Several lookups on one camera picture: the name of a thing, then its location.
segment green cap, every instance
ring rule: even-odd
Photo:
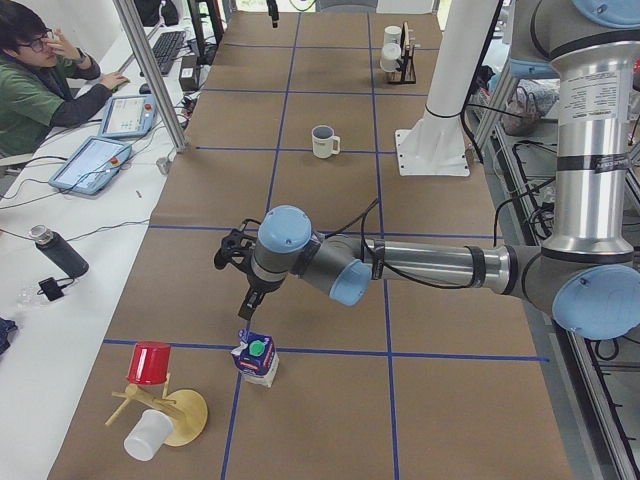
[[[249,344],[249,355],[253,357],[259,357],[264,353],[264,343],[260,340],[255,340]]]

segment green shirt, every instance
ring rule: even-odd
[[[59,56],[51,69],[61,83],[59,87],[68,91],[67,78],[75,73],[76,65]],[[0,154],[34,152],[51,130],[51,118],[64,101],[24,65],[0,55]]]

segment keyboard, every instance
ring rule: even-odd
[[[173,62],[182,48],[185,36],[186,32],[184,31],[164,32],[153,46],[153,56],[158,62],[162,75],[167,75],[171,70]]]

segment white cup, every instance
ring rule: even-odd
[[[131,433],[124,439],[124,449],[136,460],[151,460],[173,432],[171,419],[158,410],[145,410]]]
[[[380,68],[385,72],[395,72],[398,59],[402,56],[402,49],[397,43],[387,43],[380,52]]]
[[[400,45],[400,38],[402,38],[402,29],[395,25],[389,25],[384,29],[384,41],[382,44],[386,45],[387,43],[395,43]]]
[[[334,135],[333,128],[318,125],[311,130],[313,154],[318,158],[329,158],[340,153],[340,137]]]

